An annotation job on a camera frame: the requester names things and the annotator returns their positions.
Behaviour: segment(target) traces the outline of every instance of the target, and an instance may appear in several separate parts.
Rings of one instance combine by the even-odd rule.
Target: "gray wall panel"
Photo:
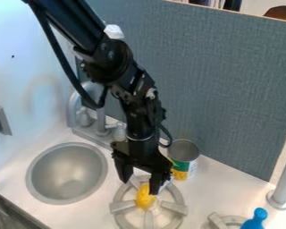
[[[286,22],[162,0],[88,0],[156,80],[165,124],[268,180],[286,139]],[[107,113],[117,113],[109,98]]]

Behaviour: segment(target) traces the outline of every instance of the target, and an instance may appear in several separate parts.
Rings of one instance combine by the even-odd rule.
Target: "silver bowl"
[[[71,204],[95,192],[107,172],[108,164],[100,150],[70,142],[36,157],[29,166],[26,184],[29,192],[42,202]]]

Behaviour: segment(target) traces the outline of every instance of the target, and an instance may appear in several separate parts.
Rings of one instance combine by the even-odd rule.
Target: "blue toy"
[[[247,220],[240,229],[264,229],[262,223],[267,219],[267,211],[263,208],[256,208],[253,219]]]

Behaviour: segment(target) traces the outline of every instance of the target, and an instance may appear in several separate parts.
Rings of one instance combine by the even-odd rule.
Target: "tin can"
[[[199,157],[198,147],[190,140],[175,140],[168,148],[174,179],[184,181],[194,176]]]

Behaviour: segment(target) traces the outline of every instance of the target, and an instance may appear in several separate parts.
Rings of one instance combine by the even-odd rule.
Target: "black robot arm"
[[[157,194],[161,185],[170,180],[172,163],[159,152],[160,131],[172,141],[161,122],[165,110],[158,99],[155,82],[133,60],[129,47],[110,39],[105,25],[83,0],[23,0],[42,26],[66,75],[82,98],[92,107],[104,106],[110,89],[120,100],[127,120],[127,140],[113,142],[113,159],[118,175],[127,182],[133,167],[151,173],[150,194]],[[87,76],[104,86],[98,102],[81,87],[49,23],[57,28],[82,57],[81,66]]]

